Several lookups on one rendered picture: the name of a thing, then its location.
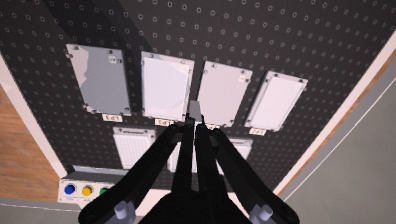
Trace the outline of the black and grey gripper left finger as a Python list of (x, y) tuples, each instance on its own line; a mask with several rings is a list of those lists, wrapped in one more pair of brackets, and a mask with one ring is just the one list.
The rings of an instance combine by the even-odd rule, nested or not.
[(118, 183), (83, 207), (78, 223), (133, 224), (135, 211), (181, 142), (164, 224), (190, 224), (195, 124), (195, 101), (190, 100), (185, 124), (170, 124)]

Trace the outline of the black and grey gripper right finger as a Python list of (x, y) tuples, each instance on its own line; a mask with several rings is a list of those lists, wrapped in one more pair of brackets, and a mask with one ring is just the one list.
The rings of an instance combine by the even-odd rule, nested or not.
[(216, 161), (253, 224), (300, 224), (296, 212), (266, 187), (224, 132), (207, 128), (199, 101), (195, 114), (198, 185), (199, 191), (207, 190), (211, 224), (239, 224)]

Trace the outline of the white operator panel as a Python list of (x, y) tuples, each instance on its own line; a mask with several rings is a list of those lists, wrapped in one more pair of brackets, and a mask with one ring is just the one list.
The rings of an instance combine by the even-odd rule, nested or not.
[(129, 170), (73, 165), (75, 171), (60, 179), (58, 202), (88, 204), (119, 182)]

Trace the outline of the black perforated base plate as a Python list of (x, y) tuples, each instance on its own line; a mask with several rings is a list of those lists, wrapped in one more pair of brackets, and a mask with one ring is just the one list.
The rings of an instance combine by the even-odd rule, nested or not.
[[(252, 138), (247, 163), (272, 192), (333, 118), (396, 31), (396, 0), (0, 0), (0, 54), (65, 169), (123, 169), (116, 124), (168, 127), (142, 112), (141, 52), (252, 71), (226, 136)], [(132, 115), (92, 114), (66, 44), (124, 51)], [(266, 71), (308, 80), (282, 129), (244, 121)], [(130, 170), (130, 169), (123, 169)]]

